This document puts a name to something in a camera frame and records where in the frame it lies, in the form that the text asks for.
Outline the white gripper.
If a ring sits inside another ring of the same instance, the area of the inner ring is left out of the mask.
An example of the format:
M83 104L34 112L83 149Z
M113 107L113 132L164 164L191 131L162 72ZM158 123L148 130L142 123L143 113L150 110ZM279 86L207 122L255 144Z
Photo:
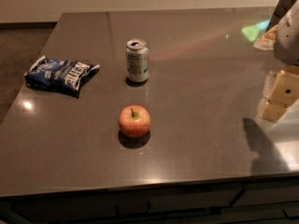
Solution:
M274 45L275 57L286 64L299 65L299 0L279 21ZM277 122L299 99L299 67L270 71L257 109L262 119Z

